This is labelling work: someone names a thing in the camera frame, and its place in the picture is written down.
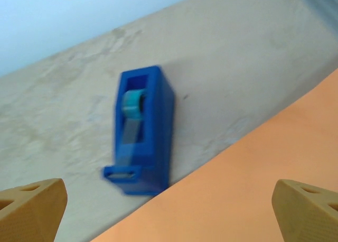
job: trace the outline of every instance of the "white ceiling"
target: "white ceiling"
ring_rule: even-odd
[[[182,0],[0,0],[0,76]]]

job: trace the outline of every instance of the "orange surface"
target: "orange surface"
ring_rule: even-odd
[[[271,205],[278,179],[338,191],[337,87],[335,71],[92,242],[282,242]]]

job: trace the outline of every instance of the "gray concrete wall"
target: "gray concrete wall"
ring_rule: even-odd
[[[337,45],[300,0],[188,0],[2,77],[0,190],[63,178],[56,241],[87,241],[148,200],[100,177],[120,72],[161,64],[176,91],[174,183],[337,68]]]

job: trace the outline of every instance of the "tape roll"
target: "tape roll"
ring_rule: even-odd
[[[124,93],[122,112],[128,119],[142,119],[145,90],[129,90]]]

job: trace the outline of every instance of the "blue tape dispenser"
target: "blue tape dispenser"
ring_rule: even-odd
[[[174,92],[158,66],[121,74],[115,104],[115,164],[103,176],[125,194],[169,187]]]

